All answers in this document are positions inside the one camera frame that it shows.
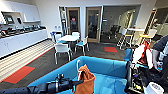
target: red mat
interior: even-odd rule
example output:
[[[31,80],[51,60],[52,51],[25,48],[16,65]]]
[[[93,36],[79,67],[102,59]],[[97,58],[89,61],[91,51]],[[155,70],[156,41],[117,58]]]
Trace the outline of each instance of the red mat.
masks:
[[[5,78],[3,81],[16,84],[34,69],[35,68],[33,67],[24,66],[9,77]]]
[[[117,52],[115,47],[104,47],[104,50],[106,52]]]

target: white table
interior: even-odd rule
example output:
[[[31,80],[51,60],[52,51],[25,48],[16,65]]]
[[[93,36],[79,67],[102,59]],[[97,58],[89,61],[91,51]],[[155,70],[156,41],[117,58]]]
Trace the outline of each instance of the white table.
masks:
[[[145,29],[136,29],[136,28],[128,28],[127,30],[130,30],[130,31],[145,31]]]
[[[139,38],[139,34],[143,34],[145,32],[145,29],[137,29],[137,28],[128,28],[127,30],[129,31],[133,31],[133,39],[132,41],[134,41],[134,45],[139,45],[140,44],[140,38]]]
[[[79,36],[72,36],[72,35],[65,35],[58,40],[61,41],[77,41],[79,39]]]

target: high table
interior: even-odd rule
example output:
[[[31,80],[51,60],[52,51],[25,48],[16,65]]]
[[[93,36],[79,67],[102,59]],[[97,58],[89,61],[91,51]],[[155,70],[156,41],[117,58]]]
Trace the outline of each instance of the high table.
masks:
[[[133,37],[133,41],[134,41],[134,45],[139,45],[140,44],[140,40],[139,40],[139,34],[143,34],[145,29],[137,29],[137,28],[128,28],[127,30],[129,31],[133,31],[134,33],[134,37]]]

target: kitchen cabinet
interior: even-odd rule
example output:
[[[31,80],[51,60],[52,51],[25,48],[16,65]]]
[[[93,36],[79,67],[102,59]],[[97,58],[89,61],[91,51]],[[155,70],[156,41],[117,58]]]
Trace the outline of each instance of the kitchen cabinet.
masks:
[[[23,12],[21,13],[23,22],[40,21],[37,7],[34,5],[22,4]]]
[[[31,45],[28,39],[28,34],[20,34],[20,35],[16,35],[16,37],[19,40],[21,49],[26,48]]]
[[[23,12],[23,9],[22,9],[22,3],[17,3],[17,2],[10,2],[10,8],[12,9],[13,12]]]
[[[32,10],[30,8],[30,5],[28,4],[22,4],[23,12],[21,13],[23,22],[34,22],[32,17]]]
[[[0,57],[47,39],[47,30],[38,30],[0,39]]]
[[[6,24],[6,21],[1,12],[0,12],[0,24]]]
[[[10,5],[10,1],[0,0],[0,11],[13,12]]]
[[[21,49],[18,38],[16,36],[6,37],[4,38],[4,42],[7,44],[10,53],[13,53]]]
[[[40,21],[40,16],[37,7],[35,5],[30,5],[30,9],[32,11],[33,21]]]
[[[7,47],[7,43],[5,43],[3,39],[0,39],[0,57],[3,57],[9,53],[10,51]]]

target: appliance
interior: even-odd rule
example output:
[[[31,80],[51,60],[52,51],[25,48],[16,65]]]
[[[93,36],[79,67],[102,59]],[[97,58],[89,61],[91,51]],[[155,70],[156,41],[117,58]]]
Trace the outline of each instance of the appliance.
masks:
[[[14,24],[13,18],[11,15],[4,15],[6,24]]]

